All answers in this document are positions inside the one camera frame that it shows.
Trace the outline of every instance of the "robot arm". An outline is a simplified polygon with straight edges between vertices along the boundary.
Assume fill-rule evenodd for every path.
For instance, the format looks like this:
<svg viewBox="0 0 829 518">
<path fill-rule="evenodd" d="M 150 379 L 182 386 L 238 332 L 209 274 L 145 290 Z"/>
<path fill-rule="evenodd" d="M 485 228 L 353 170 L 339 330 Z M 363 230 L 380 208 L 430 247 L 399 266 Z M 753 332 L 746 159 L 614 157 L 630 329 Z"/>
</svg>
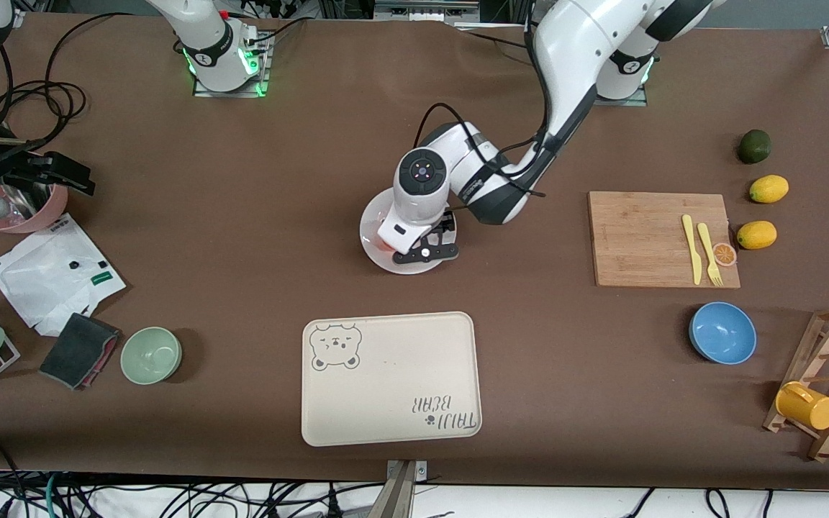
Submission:
<svg viewBox="0 0 829 518">
<path fill-rule="evenodd" d="M 246 58 L 254 26 L 237 19 L 223 20 L 213 0 L 147 0 L 168 20 L 184 45 L 191 71 L 210 91 L 234 91 L 258 75 Z"/>
<path fill-rule="evenodd" d="M 520 161 L 509 163 L 470 122 L 444 124 L 402 158 L 395 184 L 398 177 L 412 174 L 404 167 L 409 155 L 435 151 L 448 172 L 450 190 L 481 223 L 509 222 L 523 209 L 533 187 L 578 129 L 598 91 L 618 92 L 622 84 L 617 83 L 635 80 L 616 73 L 615 61 L 613 73 L 602 73 L 605 63 L 615 59 L 626 42 L 629 52 L 644 47 L 651 59 L 657 42 L 684 34 L 711 6 L 712 0 L 559 0 L 540 21 L 532 44 L 527 44 L 543 86 L 546 116 Z M 530 25 L 524 30 L 530 43 Z M 644 73 L 640 65 L 635 72 L 639 70 Z M 635 87 L 640 80 L 638 75 Z M 379 237 L 402 255 L 407 253 L 424 235 L 427 222 L 440 221 L 446 210 L 445 201 L 429 199 L 432 203 L 421 194 L 394 189 L 394 204 L 379 228 Z M 417 221 L 406 219 L 402 206 L 420 207 Z"/>
</svg>

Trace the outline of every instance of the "blue bowl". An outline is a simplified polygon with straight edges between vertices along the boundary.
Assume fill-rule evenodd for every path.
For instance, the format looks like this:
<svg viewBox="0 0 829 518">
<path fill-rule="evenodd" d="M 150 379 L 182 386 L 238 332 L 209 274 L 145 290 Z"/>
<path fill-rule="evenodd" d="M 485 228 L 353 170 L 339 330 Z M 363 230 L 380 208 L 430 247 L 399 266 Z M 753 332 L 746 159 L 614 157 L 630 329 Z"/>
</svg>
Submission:
<svg viewBox="0 0 829 518">
<path fill-rule="evenodd" d="M 727 302 L 710 302 L 690 322 L 690 341 L 707 360 L 737 365 L 753 354 L 757 331 L 747 314 Z"/>
</svg>

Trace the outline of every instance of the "white floor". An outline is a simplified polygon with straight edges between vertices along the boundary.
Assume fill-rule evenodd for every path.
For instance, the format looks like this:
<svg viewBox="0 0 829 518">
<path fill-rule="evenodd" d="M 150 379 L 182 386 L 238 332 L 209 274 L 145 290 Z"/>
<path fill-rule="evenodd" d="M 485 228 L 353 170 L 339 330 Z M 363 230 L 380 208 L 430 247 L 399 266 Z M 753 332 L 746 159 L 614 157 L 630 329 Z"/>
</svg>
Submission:
<svg viewBox="0 0 829 518">
<path fill-rule="evenodd" d="M 220 486 L 217 490 L 221 491 L 224 487 Z M 266 484 L 253 484 L 247 488 L 252 499 L 264 499 L 268 494 Z M 313 499 L 327 491 L 326 484 L 308 484 L 289 498 Z M 180 491 L 175 489 L 142 492 L 103 489 L 93 496 L 91 502 L 95 510 L 106 518 L 156 518 L 178 492 Z M 631 513 L 644 493 L 645 489 L 419 486 L 414 498 L 412 518 L 438 518 L 441 515 L 452 518 L 624 518 Z M 765 491 L 723 493 L 732 518 L 762 516 Z M 240 489 L 235 489 L 230 494 L 242 498 L 243 493 Z M 358 509 L 372 504 L 377 494 L 379 488 L 349 491 L 339 495 L 339 502 L 342 509 Z M 0 493 L 0 506 L 4 501 L 6 496 Z M 717 501 L 715 505 L 724 518 L 721 505 Z M 297 507 L 299 506 L 284 506 L 277 508 L 277 511 L 281 517 L 287 518 Z M 325 510 L 325 505 L 317 505 L 300 516 L 312 517 L 315 511 Z M 257 511 L 257 506 L 254 506 L 250 512 L 254 514 Z M 185 507 L 174 516 L 187 515 Z M 247 516 L 247 509 L 244 504 L 237 504 L 236 507 L 211 505 L 201 515 L 204 518 L 243 518 Z M 9 516 L 24 516 L 24 509 L 19 502 L 14 502 Z M 769 518 L 825 516 L 829 516 L 829 492 L 777 491 L 769 509 Z M 46 513 L 32 508 L 32 517 L 46 518 Z M 638 518 L 714 518 L 714 515 L 705 505 L 704 491 L 701 489 L 658 489 L 642 508 Z"/>
</svg>

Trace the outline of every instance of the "yellow knife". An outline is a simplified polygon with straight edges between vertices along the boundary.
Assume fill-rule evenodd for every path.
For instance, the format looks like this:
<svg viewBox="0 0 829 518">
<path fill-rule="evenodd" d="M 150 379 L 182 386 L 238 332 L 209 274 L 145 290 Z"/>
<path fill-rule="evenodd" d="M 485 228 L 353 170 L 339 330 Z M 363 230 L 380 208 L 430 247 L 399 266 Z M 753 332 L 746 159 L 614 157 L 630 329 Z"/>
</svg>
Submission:
<svg viewBox="0 0 829 518">
<path fill-rule="evenodd" d="M 687 244 L 690 245 L 690 260 L 693 262 L 693 284 L 699 286 L 702 281 L 702 259 L 697 252 L 697 244 L 693 237 L 693 219 L 684 214 L 684 230 L 687 232 Z"/>
</svg>

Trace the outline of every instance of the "brown tablecloth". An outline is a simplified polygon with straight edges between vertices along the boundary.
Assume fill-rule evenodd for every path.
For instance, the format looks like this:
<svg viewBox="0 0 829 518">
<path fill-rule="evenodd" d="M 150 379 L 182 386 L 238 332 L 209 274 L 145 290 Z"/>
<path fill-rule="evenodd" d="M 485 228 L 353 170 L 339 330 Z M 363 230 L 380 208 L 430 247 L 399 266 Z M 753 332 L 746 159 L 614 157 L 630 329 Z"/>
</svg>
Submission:
<svg viewBox="0 0 829 518">
<path fill-rule="evenodd" d="M 42 78 L 80 19 L 30 14 L 6 44 L 17 81 Z M 141 387 L 115 354 L 72 393 L 35 373 L 53 339 L 0 293 L 23 354 L 0 378 L 0 440 L 20 468 L 382 479 L 387 459 L 414 458 L 443 482 L 829 488 L 829 462 L 802 459 L 807 438 L 761 429 L 810 312 L 829 308 L 829 50 L 816 32 L 701 29 L 662 46 L 648 108 L 594 108 L 540 183 L 549 197 L 504 227 L 463 214 L 461 256 L 411 278 L 366 258 L 363 207 L 435 101 L 498 145 L 532 134 L 532 69 L 440 23 L 316 21 L 277 45 L 266 99 L 211 101 L 191 98 L 172 42 L 157 17 L 69 40 L 53 78 L 83 86 L 91 106 L 50 148 L 91 167 L 98 193 L 69 210 L 130 286 L 96 318 L 126 335 L 172 329 L 184 361 Z M 52 118 L 37 101 L 10 122 L 34 137 Z M 733 145 L 754 127 L 773 155 L 744 166 Z M 748 203 L 767 173 L 789 195 Z M 733 224 L 769 219 L 779 240 L 741 253 L 739 291 L 597 288 L 591 190 L 721 193 Z M 0 234 L 0 254 L 19 240 Z M 689 317 L 714 299 L 756 324 L 744 364 L 708 363 L 688 343 Z M 477 436 L 303 443 L 307 322 L 443 311 L 475 322 Z"/>
</svg>

